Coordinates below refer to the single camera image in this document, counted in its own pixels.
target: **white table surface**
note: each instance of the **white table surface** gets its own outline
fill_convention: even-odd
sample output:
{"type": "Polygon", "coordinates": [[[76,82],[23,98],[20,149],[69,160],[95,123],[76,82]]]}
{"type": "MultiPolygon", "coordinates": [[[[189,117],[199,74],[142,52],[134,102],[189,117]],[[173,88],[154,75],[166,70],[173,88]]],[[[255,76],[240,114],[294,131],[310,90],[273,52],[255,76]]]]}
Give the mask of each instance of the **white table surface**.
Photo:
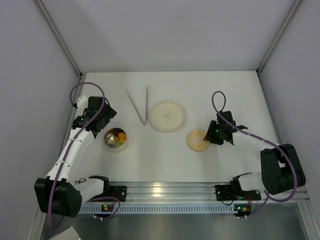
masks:
{"type": "MultiPolygon", "coordinates": [[[[194,130],[208,130],[216,113],[211,104],[214,91],[225,93],[225,110],[232,112],[237,125],[276,142],[263,92],[255,71],[103,72],[88,73],[86,82],[98,84],[117,115],[98,134],[78,169],[78,178],[105,176],[125,182],[228,182],[232,177],[259,172],[260,162],[243,149],[229,143],[211,144],[196,152],[187,136],[194,130]],[[186,110],[184,125],[174,132],[160,132],[149,121],[143,125],[128,95],[142,113],[145,84],[149,88],[149,108],[164,100],[180,103],[186,110]],[[125,151],[108,150],[103,137],[111,128],[122,128],[129,140],[125,151]]],[[[94,86],[85,85],[82,94],[101,96],[94,86]]],[[[218,108],[222,96],[216,96],[218,108]]]]}

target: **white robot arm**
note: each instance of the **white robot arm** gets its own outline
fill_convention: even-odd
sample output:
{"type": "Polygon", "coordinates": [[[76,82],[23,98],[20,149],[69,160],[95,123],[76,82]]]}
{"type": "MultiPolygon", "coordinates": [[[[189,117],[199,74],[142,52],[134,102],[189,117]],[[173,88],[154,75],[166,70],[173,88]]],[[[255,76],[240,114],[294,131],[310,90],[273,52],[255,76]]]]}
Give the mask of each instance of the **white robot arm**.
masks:
{"type": "Polygon", "coordinates": [[[87,99],[80,96],[74,104],[83,114],[73,121],[69,139],[53,168],[45,178],[38,178],[34,184],[42,212],[48,213],[51,205],[53,214],[75,217],[82,203],[110,191],[109,179],[103,176],[91,176],[87,181],[75,185],[76,173],[87,148],[117,114],[110,105],[104,104],[101,112],[91,120],[102,106],[102,101],[102,97],[91,96],[87,99]]]}
{"type": "MultiPolygon", "coordinates": [[[[230,111],[219,113],[234,126],[236,125],[230,111]]],[[[237,128],[240,130],[247,129],[243,125],[237,126],[237,128]]],[[[216,145],[229,142],[244,149],[261,161],[261,172],[245,173],[235,176],[230,181],[232,188],[242,197],[246,195],[246,192],[253,190],[267,190],[270,194],[276,195],[293,189],[293,173],[279,150],[267,143],[266,140],[259,140],[253,137],[253,134],[244,134],[237,131],[227,124],[219,114],[217,114],[217,121],[211,121],[204,140],[216,145]]],[[[295,148],[290,144],[278,145],[278,147],[285,152],[294,167],[297,186],[304,186],[306,177],[295,148]]]]}

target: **green candy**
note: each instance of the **green candy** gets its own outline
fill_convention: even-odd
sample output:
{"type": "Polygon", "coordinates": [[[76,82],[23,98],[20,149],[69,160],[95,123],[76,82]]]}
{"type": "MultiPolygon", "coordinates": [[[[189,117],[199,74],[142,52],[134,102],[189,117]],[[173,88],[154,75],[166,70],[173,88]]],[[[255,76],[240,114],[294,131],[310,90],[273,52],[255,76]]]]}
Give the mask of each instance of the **green candy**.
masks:
{"type": "Polygon", "coordinates": [[[122,145],[121,141],[115,141],[114,145],[118,148],[122,145]]]}

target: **metal bowl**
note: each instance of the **metal bowl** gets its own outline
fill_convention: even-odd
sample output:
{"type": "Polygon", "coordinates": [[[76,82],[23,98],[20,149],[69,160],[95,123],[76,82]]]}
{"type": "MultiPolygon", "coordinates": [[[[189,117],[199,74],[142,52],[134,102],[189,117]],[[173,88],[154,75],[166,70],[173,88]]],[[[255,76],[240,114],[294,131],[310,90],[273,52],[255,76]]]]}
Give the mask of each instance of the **metal bowl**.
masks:
{"type": "Polygon", "coordinates": [[[128,145],[127,134],[121,128],[110,129],[104,135],[103,140],[112,152],[121,152],[128,145]]]}

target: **white wall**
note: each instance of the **white wall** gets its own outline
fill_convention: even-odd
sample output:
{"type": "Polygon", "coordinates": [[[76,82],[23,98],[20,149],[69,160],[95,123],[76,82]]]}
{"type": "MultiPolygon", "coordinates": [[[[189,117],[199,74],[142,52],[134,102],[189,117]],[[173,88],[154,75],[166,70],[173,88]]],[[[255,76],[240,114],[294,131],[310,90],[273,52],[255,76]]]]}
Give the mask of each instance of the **white wall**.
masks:
{"type": "Polygon", "coordinates": [[[58,157],[76,74],[32,0],[0,3],[0,235],[26,240],[58,157]]]}
{"type": "Polygon", "coordinates": [[[320,1],[305,0],[264,68],[280,135],[297,150],[320,219],[320,1]]]}
{"type": "Polygon", "coordinates": [[[294,0],[44,0],[84,72],[255,70],[294,0]]]}

